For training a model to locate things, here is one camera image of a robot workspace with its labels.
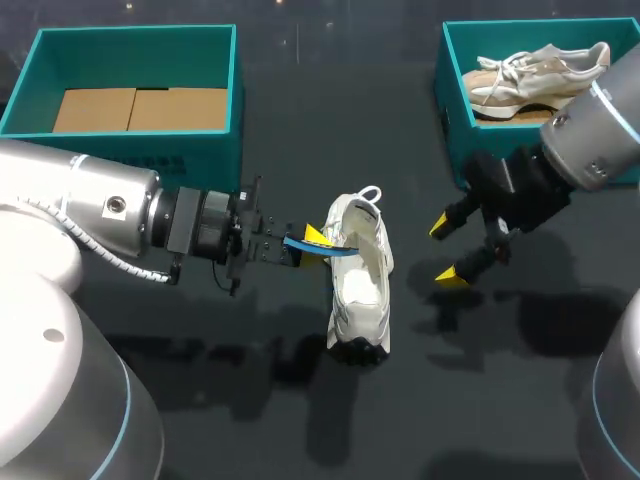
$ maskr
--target teal box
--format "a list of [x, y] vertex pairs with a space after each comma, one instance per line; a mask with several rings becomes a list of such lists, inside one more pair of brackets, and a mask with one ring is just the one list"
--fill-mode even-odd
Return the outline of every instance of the teal box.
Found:
[[[51, 133], [66, 89], [226, 88], [224, 130]], [[0, 122], [14, 138], [158, 171], [163, 185], [231, 193], [242, 170], [235, 25], [42, 29]]]
[[[611, 61], [615, 63], [640, 42], [638, 23], [633, 18], [593, 18], [443, 24], [434, 92], [454, 179], [460, 188], [464, 188], [462, 167], [474, 150], [486, 150], [502, 158], [519, 145], [540, 141], [540, 125], [476, 123], [462, 75], [479, 68], [477, 57], [503, 60], [549, 43], [564, 50], [578, 50], [602, 41], [611, 47]], [[616, 183], [637, 184], [639, 179], [640, 168], [635, 168]]]

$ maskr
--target white sneaker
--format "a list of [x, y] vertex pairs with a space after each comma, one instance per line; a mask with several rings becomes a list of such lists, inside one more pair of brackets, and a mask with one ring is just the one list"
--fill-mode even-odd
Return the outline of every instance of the white sneaker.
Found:
[[[365, 195], [375, 192], [368, 200]], [[390, 350], [389, 274], [394, 262], [387, 229], [370, 186], [340, 195], [329, 209], [322, 233], [334, 245], [358, 248], [358, 255], [331, 257], [333, 311], [327, 348], [343, 347], [349, 363], [379, 363]]]
[[609, 68], [611, 49], [604, 42], [572, 51], [549, 44], [503, 61], [478, 57], [478, 63], [480, 70], [463, 76], [471, 108], [509, 119], [528, 105], [560, 110]]

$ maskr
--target black table surface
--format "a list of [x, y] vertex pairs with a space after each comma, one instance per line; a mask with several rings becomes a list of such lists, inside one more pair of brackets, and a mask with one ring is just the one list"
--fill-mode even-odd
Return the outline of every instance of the black table surface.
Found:
[[265, 211], [322, 226], [339, 194], [383, 191], [396, 269], [377, 369], [324, 354], [322, 266], [251, 265], [231, 299], [204, 261], [167, 289], [87, 258], [82, 304], [161, 409], [164, 480], [581, 478], [576, 405], [636, 289], [638, 192], [577, 195], [518, 239], [510, 267], [442, 292], [434, 276], [482, 228], [427, 236], [461, 195], [431, 76], [417, 63], [245, 69], [244, 175], [264, 176]]

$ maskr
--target tan sneaker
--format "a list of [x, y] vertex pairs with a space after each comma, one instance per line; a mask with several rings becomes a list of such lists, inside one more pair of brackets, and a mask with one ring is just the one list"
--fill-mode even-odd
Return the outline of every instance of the tan sneaker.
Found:
[[503, 61], [478, 57], [479, 70], [462, 78], [474, 112], [508, 120], [528, 105], [559, 110], [607, 71], [611, 49], [560, 50], [549, 44]]

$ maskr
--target dark floor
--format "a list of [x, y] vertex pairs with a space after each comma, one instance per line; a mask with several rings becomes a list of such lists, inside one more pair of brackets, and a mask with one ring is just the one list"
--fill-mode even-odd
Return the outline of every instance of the dark floor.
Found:
[[[49, 3], [60, 8], [26, 0], [0, 6], [15, 15], [0, 13], [0, 39], [18, 63], [32, 32], [18, 33], [11, 19], [217, 22], [234, 9], [267, 12], [272, 23], [238, 20], [245, 176], [264, 175], [263, 208], [320, 226], [340, 193], [369, 184], [383, 190], [379, 205], [396, 258], [393, 335], [391, 358], [374, 371], [323, 354], [322, 268], [252, 266], [231, 300], [216, 290], [206, 262], [188, 262], [182, 285], [167, 293], [87, 259], [89, 315], [106, 334], [142, 337], [130, 359], [163, 412], [164, 480], [580, 478], [575, 404], [611, 322], [637, 288], [640, 198], [628, 190], [578, 196], [519, 239], [513, 265], [486, 275], [475, 292], [437, 292], [434, 274], [482, 236], [473, 222], [444, 244], [426, 236], [459, 195], [427, 85], [434, 19], [462, 11], [462, 0], [440, 2], [446, 9], [417, 0], [318, 1], [324, 10], [307, 23], [277, 17], [273, 5], [258, 1], [216, 1], [216, 13], [205, 0], [186, 2], [184, 12], [181, 2], [146, 0], [133, 5], [129, 21], [120, 4], [116, 15], [115, 3]], [[365, 3], [377, 20], [358, 31], [356, 16], [338, 7], [354, 15]], [[479, 11], [480, 2], [468, 3]], [[548, 16], [554, 3], [561, 2], [533, 2], [541, 10], [526, 16]], [[577, 8], [565, 15], [569, 4], [558, 7], [561, 16]], [[620, 10], [611, 15], [632, 13], [631, 1], [607, 5]], [[434, 16], [421, 31], [407, 12]], [[156, 253], [144, 265], [167, 261]], [[167, 355], [152, 340], [163, 337], [185, 339], [194, 358]]]

